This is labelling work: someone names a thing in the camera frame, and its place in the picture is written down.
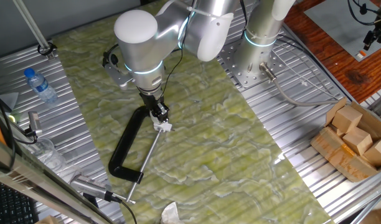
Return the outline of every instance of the keyboard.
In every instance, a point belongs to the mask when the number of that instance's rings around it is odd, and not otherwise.
[[[38,222],[34,205],[33,199],[0,183],[0,224]]]

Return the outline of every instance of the cardboard box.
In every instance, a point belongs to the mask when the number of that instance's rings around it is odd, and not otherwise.
[[[381,140],[377,141],[366,151],[364,156],[373,166],[381,166]]]
[[[360,156],[373,145],[370,134],[357,127],[346,134],[342,140]]]
[[[326,113],[325,128],[313,138],[311,145],[350,181],[358,182],[377,174],[381,171],[381,167],[376,168],[358,156],[331,128],[327,127],[336,112],[346,103],[347,100],[343,98]],[[357,127],[369,133],[373,142],[380,140],[381,122],[357,103],[352,102],[351,107],[362,114]]]
[[[52,216],[47,216],[43,220],[36,222],[35,224],[60,224],[59,221]]]
[[[339,136],[340,138],[342,138],[343,136],[345,136],[346,134],[342,131],[340,131],[340,129],[336,128],[333,124],[329,124],[328,125],[336,134],[337,136]]]
[[[324,128],[311,145],[349,180],[358,182],[378,171],[358,156],[331,128]]]
[[[362,114],[351,106],[345,106],[336,111],[332,124],[343,133],[349,133],[356,127],[362,118]]]

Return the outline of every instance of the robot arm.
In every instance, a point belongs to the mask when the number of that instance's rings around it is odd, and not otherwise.
[[[161,90],[163,59],[177,46],[182,47],[185,31],[185,49],[202,61],[214,59],[225,43],[236,3],[234,0],[203,0],[197,1],[193,8],[170,0],[156,16],[133,10],[117,19],[115,35],[131,76],[123,80],[132,79],[138,87],[153,120],[168,121],[169,108],[164,104]],[[108,69],[110,74],[114,73],[111,67]]]
[[[381,4],[380,9],[377,11],[377,17],[374,21],[374,26],[375,29],[373,31],[369,31],[364,39],[365,50],[369,50],[370,46],[375,41],[381,44]]]
[[[294,2],[261,1],[250,16],[245,38],[235,54],[236,66],[248,73],[260,72],[259,65],[268,62],[276,36]],[[177,46],[201,61],[214,59],[225,43],[236,5],[235,0],[198,0],[191,7],[170,0],[156,16],[140,10],[128,11],[117,19],[115,35],[129,75],[119,78],[110,66],[105,69],[117,82],[123,82],[120,86],[132,80],[152,120],[165,123],[169,108],[161,90],[163,59]]]

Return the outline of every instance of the black clamp frame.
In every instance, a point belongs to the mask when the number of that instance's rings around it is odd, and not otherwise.
[[[128,121],[123,135],[121,136],[116,146],[113,155],[111,156],[108,166],[111,175],[137,184],[141,183],[143,172],[123,167],[122,164],[127,157],[128,151],[134,142],[134,139],[143,123],[144,118],[147,116],[150,115],[149,110],[146,108],[146,106],[141,106],[134,111],[131,119]]]

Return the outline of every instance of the plastic bottle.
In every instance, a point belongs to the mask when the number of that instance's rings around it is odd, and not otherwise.
[[[65,158],[56,151],[49,139],[39,138],[32,146],[31,153],[55,173],[59,173],[66,166]]]
[[[77,174],[82,174],[79,166],[66,163],[66,159],[56,151],[53,142],[49,139],[39,138],[35,144],[27,145],[27,148],[38,160],[67,183]]]
[[[24,75],[27,78],[27,84],[37,93],[40,99],[46,103],[53,103],[58,96],[52,86],[40,73],[36,73],[32,68],[24,70]]]

